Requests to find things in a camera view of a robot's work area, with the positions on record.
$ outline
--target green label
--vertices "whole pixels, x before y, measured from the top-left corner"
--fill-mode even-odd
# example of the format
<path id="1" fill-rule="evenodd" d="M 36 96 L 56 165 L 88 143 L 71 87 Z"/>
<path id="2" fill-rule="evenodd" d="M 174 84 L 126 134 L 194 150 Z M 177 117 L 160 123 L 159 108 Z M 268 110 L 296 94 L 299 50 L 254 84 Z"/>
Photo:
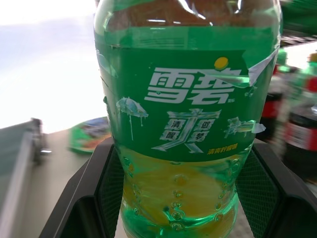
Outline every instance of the green label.
<path id="1" fill-rule="evenodd" d="M 117 143 L 159 159 L 209 161 L 253 142 L 274 59 L 252 87 L 239 88 L 212 75 L 248 75 L 244 50 L 96 46 Z"/>

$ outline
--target yellow dot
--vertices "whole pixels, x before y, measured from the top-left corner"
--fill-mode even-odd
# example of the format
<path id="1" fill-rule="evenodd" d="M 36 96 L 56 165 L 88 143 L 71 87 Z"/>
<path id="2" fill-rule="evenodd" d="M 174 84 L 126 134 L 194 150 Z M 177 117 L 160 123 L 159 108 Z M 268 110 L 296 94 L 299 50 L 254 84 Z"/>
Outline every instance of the yellow dot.
<path id="1" fill-rule="evenodd" d="M 228 65 L 228 59 L 226 57 L 220 57 L 214 63 L 215 69 L 224 69 Z"/>

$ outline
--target red label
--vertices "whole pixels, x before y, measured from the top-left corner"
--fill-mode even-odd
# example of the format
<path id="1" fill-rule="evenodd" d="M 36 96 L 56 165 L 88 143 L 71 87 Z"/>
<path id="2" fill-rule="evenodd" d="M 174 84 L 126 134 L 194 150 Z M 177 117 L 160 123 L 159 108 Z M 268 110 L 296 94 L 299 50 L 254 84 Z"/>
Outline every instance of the red label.
<path id="1" fill-rule="evenodd" d="M 263 112 L 262 112 L 262 117 L 263 118 L 277 118 L 280 106 L 281 106 L 281 100 L 265 102 Z"/>
<path id="2" fill-rule="evenodd" d="M 317 151 L 317 129 L 288 123 L 286 142 L 304 150 Z"/>

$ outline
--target lemon-lime soda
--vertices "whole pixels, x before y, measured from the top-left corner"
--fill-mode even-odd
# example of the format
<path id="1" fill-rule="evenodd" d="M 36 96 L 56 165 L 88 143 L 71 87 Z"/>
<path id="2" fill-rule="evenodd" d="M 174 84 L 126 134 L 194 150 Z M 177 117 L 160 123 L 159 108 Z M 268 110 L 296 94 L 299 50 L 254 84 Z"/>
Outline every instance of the lemon-lime soda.
<path id="1" fill-rule="evenodd" d="M 271 0 L 104 0 L 95 41 L 129 238 L 224 238 L 280 40 Z"/>

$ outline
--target mesh panel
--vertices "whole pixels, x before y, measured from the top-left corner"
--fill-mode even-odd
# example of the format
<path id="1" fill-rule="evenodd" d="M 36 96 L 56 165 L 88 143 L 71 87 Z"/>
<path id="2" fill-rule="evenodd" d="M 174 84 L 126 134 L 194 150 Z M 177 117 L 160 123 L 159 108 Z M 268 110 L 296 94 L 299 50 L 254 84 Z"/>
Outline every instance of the mesh panel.
<path id="1" fill-rule="evenodd" d="M 114 238 L 123 192 L 124 172 L 113 148 L 98 191 L 98 202 L 107 238 Z"/>
<path id="2" fill-rule="evenodd" d="M 250 152 L 238 176 L 237 191 L 255 238 L 263 238 L 279 200 L 277 187 Z"/>

